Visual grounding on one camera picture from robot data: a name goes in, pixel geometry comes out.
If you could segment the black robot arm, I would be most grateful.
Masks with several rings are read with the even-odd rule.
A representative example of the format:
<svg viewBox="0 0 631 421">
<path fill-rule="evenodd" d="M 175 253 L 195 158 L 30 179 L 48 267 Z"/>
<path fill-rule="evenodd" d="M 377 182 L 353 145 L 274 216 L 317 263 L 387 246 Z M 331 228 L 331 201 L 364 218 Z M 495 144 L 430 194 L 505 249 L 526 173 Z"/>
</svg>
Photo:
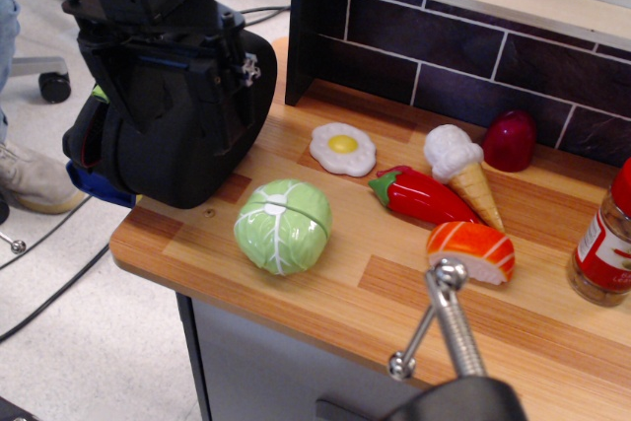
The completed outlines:
<svg viewBox="0 0 631 421">
<path fill-rule="evenodd" d="M 215 0 L 67 0 L 80 51 L 123 119 L 145 131 L 172 108 L 177 80 L 199 82 L 197 102 L 219 103 L 259 75 L 245 51 L 243 16 Z"/>
</svg>

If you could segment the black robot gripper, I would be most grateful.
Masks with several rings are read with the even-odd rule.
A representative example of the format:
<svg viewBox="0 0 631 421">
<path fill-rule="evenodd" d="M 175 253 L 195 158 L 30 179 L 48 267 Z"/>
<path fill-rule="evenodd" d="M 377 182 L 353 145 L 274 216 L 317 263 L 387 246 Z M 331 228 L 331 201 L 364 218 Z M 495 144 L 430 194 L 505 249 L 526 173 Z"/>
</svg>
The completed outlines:
<svg viewBox="0 0 631 421">
<path fill-rule="evenodd" d="M 81 54 L 123 119 L 140 132 L 176 105 L 211 125 L 235 115 L 254 121 L 247 98 L 260 80 L 260 55 L 245 44 L 245 19 L 215 0 L 183 0 L 144 17 L 135 4 L 65 0 Z"/>
</svg>

